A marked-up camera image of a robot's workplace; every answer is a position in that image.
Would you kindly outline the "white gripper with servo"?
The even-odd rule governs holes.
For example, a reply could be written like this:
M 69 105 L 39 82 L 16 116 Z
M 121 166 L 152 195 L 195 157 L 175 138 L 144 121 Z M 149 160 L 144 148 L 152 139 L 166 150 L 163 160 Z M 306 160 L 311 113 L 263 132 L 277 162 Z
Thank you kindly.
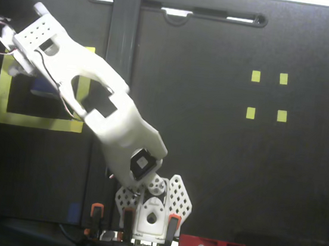
M 37 76 L 37 69 L 20 51 L 13 52 L 14 61 L 8 68 L 8 74 L 15 77 L 19 74 L 35 77 Z

